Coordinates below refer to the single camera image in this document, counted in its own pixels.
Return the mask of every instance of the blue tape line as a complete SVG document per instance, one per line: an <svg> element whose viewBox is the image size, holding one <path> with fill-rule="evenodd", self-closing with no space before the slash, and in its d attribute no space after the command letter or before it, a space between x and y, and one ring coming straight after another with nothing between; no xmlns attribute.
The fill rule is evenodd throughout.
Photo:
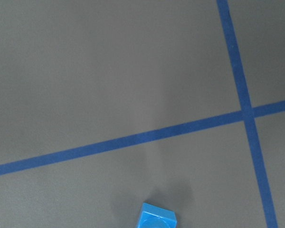
<svg viewBox="0 0 285 228"><path fill-rule="evenodd" d="M279 112L285 111L285 101L273 103L273 104L266 104L263 106L259 106L253 109L255 117L261 117L265 115L275 114Z"/></svg>
<svg viewBox="0 0 285 228"><path fill-rule="evenodd" d="M256 179L263 203L267 227L277 228L278 225L276 220L275 208L270 192L261 146L257 135L254 112L249 98L248 87L246 84L244 70L238 49L238 43L233 28L231 16L229 13L228 2L227 0L217 0L217 3L229 52L232 71L237 87L237 94L243 112L243 120L248 137L251 157L255 168Z"/></svg>
<svg viewBox="0 0 285 228"><path fill-rule="evenodd" d="M22 171L26 169L32 169L39 166L49 165L57 162L63 162L70 159L80 158L92 154L117 150L120 148L138 145L141 143L147 143L155 140L165 139L181 134L201 131L204 129L231 124L242 120L243 120L242 112L237 111L202 120L165 127L159 130L134 134L74 149L46 154L20 161L10 162L0 165L0 175Z"/></svg>

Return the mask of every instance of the blue cube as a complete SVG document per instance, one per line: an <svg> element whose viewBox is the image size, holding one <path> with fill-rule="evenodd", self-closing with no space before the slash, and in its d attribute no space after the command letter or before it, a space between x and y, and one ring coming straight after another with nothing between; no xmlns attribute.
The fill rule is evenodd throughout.
<svg viewBox="0 0 285 228"><path fill-rule="evenodd" d="M143 203L136 228L176 228L176 223L173 211Z"/></svg>

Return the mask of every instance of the painter's tape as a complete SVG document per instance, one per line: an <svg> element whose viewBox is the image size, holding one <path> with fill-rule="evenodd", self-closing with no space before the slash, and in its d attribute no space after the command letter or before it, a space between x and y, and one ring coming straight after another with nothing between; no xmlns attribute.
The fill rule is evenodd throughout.
<svg viewBox="0 0 285 228"><path fill-rule="evenodd" d="M242 112L237 111L202 120L165 127L159 130L134 134L122 138L94 143L87 146L77 147L65 151L60 151L20 161L10 162L0 165L0 175L32 169L39 166L49 165L57 162L63 162L70 159L80 158L92 154L117 150L124 147L152 142L155 140L165 139L181 134L201 131L212 127L239 122L241 120L242 120Z"/></svg>
<svg viewBox="0 0 285 228"><path fill-rule="evenodd" d="M280 101L273 104L266 104L253 109L255 117L285 112L285 101Z"/></svg>
<svg viewBox="0 0 285 228"><path fill-rule="evenodd" d="M257 134L254 111L249 98L248 87L246 84L243 65L238 49L238 43L229 12L228 2L227 0L217 0L217 3L229 52L233 76L237 87L237 94L243 112L243 120L248 137L251 157L255 168L256 179L263 203L267 227L277 228L278 225L276 220L276 213L270 192L262 150Z"/></svg>

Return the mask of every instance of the blue plastic block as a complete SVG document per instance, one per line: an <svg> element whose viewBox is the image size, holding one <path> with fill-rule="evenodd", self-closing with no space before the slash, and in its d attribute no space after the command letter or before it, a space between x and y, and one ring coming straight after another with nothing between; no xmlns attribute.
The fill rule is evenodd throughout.
<svg viewBox="0 0 285 228"><path fill-rule="evenodd" d="M173 211L143 203L136 228L176 228L176 223Z"/></svg>

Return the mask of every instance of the gray floor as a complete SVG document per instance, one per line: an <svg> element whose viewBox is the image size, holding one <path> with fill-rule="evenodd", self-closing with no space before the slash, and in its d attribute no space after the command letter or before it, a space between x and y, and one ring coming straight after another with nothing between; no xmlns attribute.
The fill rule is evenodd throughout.
<svg viewBox="0 0 285 228"><path fill-rule="evenodd" d="M253 106L285 100L285 2L229 1ZM240 110L215 1L0 0L0 164ZM285 228L285 113L256 120ZM0 176L0 228L265 228L242 122Z"/></svg>

